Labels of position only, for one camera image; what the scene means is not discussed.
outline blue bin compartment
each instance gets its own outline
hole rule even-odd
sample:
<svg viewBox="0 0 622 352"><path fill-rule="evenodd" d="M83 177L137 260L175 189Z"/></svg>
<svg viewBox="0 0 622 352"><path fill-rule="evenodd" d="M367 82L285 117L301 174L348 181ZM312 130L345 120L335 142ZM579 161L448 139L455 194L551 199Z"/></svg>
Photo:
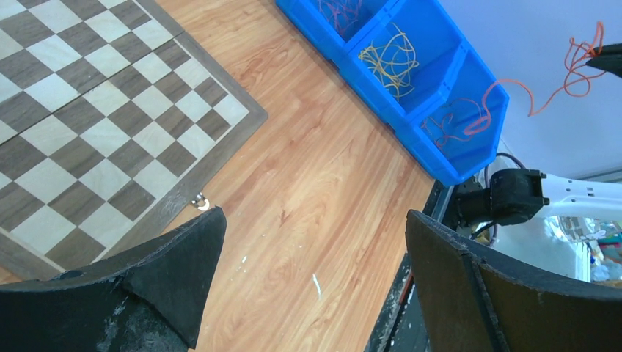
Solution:
<svg viewBox="0 0 622 352"><path fill-rule="evenodd" d="M473 136L464 134L464 129L480 118L480 112L481 116L486 114L482 97L495 81L480 57L470 48L446 104L427 119L396 131L406 149L446 186L468 180L495 158L509 102L508 94L500 85L496 85L486 98L491 113L488 128ZM434 141L443 145L439 148Z"/></svg>
<svg viewBox="0 0 622 352"><path fill-rule="evenodd" d="M480 117L479 108L463 99L481 105L496 79L437 0L362 0L359 20L342 31L343 36L334 28L334 19L326 19L318 0L277 4L431 176L446 186L459 184L494 160L509 97L495 86L487 99L490 126L470 139L462 133ZM409 71L414 89L396 99L395 90L387 89L359 55L372 44L380 51L398 29L414 48L419 65ZM383 57L394 62L395 75L411 59L397 48L388 48ZM433 123L422 128L431 119L441 123L449 113L453 118L445 122L444 131ZM439 149L434 141L444 134L469 140L448 139Z"/></svg>
<svg viewBox="0 0 622 352"><path fill-rule="evenodd" d="M394 8L395 15L386 26L370 31L352 47L340 66L340 73L372 110L384 112L379 115L381 120L399 128L404 122L422 119L421 116L427 116L447 100L467 50L460 31L436 1L400 0ZM410 92L396 98L396 89L385 88L378 79L382 75L378 71L375 74L370 69L374 65L363 62L360 55L370 46L380 48L376 52L382 54L382 47L389 42L402 44L401 38L395 40L400 31L408 38L419 65L403 78L411 87L401 89L400 93ZM384 61L396 64L391 72L395 75L403 74L410 59L411 53L395 46L388 47L383 55Z"/></svg>
<svg viewBox="0 0 622 352"><path fill-rule="evenodd" d="M373 28L386 24L397 0L277 0L277 6L324 57L340 62ZM357 9L333 15L330 6Z"/></svg>

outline black cable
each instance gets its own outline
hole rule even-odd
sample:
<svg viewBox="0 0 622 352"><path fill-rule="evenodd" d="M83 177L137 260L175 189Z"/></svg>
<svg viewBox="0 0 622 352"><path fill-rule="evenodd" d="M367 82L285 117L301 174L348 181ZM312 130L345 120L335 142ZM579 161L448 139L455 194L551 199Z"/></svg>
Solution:
<svg viewBox="0 0 622 352"><path fill-rule="evenodd" d="M497 224L496 222L491 221L488 224L482 226L479 230L477 230L477 231L475 231L474 233L471 234L471 239L472 240L476 239L479 235L482 234L482 232L486 231L487 229L493 227L496 224Z"/></svg>
<svg viewBox="0 0 622 352"><path fill-rule="evenodd" d="M497 156L505 156L506 158L511 159L521 169L526 169L526 167L524 167L524 164L519 159L517 159L516 156L514 155L501 152L501 153L497 153Z"/></svg>

